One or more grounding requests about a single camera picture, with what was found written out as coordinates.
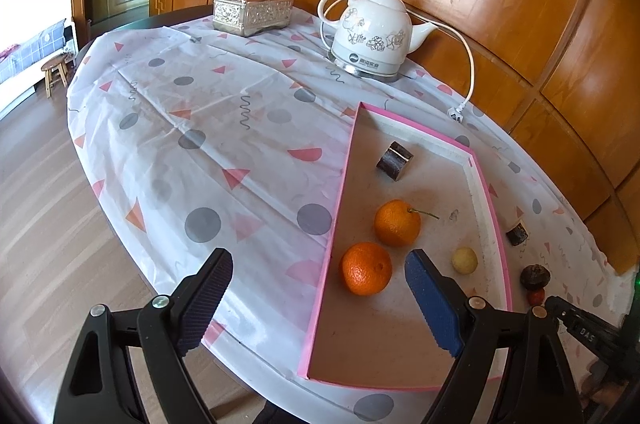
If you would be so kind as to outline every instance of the orange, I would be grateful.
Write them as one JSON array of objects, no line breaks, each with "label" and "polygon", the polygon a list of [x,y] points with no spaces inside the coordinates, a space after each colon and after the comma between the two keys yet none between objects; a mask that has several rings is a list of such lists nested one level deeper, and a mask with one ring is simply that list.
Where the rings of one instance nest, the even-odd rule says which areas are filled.
[{"label": "orange", "polygon": [[391,200],[380,207],[373,220],[376,237],[389,247],[411,245],[420,234],[420,214],[403,200]]},{"label": "orange", "polygon": [[389,253],[371,242],[356,243],[348,248],[340,261],[347,288],[358,296],[382,292],[391,279],[393,267]]}]

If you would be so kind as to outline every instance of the tablecloth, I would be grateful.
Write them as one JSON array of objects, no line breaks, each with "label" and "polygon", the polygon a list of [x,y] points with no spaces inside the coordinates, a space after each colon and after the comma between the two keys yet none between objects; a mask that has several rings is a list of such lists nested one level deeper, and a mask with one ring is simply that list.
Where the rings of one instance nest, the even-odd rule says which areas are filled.
[{"label": "tablecloth", "polygon": [[[205,345],[259,393],[319,423],[420,422],[434,393],[350,390],[296,376],[359,101],[471,147],[503,232],[524,220],[529,239],[505,239],[514,309],[518,278],[541,263],[559,295],[617,323],[628,277],[615,276],[590,233],[538,165],[462,97],[407,60],[388,85],[354,78],[325,58],[319,20],[246,39],[210,17],[174,28],[98,38],[68,89],[68,127],[92,188],[127,251],[158,293],[171,293],[216,247],[234,276]],[[455,212],[442,223],[450,223]],[[576,380],[593,359],[564,328]],[[489,383],[476,418],[486,415]]]}]

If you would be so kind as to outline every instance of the wooden stool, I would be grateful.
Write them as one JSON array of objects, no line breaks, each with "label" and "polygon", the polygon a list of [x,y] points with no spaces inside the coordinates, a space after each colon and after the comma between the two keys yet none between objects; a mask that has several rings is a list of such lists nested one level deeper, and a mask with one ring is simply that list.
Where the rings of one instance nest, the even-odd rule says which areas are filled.
[{"label": "wooden stool", "polygon": [[68,70],[66,68],[66,57],[67,54],[58,54],[56,57],[51,57],[42,65],[42,68],[40,68],[44,72],[44,85],[47,88],[47,97],[51,97],[51,87],[54,83],[54,70],[58,70],[62,84],[65,85],[65,88],[67,86],[66,76],[68,75]]}]

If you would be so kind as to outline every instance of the silver tissue box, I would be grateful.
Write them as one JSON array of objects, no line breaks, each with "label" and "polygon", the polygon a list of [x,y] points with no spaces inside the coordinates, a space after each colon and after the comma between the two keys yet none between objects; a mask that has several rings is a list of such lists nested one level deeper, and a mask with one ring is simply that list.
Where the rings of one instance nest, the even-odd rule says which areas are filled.
[{"label": "silver tissue box", "polygon": [[289,25],[293,0],[213,0],[213,26],[237,36]]}]

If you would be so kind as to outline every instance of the kettle base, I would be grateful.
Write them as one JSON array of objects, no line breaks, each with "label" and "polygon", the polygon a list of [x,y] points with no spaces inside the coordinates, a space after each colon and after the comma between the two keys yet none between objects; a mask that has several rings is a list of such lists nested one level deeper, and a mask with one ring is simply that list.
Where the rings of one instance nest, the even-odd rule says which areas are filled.
[{"label": "kettle base", "polygon": [[329,50],[329,52],[327,53],[327,58],[341,70],[344,70],[347,73],[351,73],[353,76],[358,78],[372,78],[387,84],[395,82],[400,78],[400,75],[398,73],[393,75],[376,75],[375,73],[369,73],[368,71],[364,71],[364,70],[361,70],[360,68],[356,68],[350,62],[345,62],[341,60],[341,58],[336,57],[334,55],[334,52],[332,52],[331,50]]}]

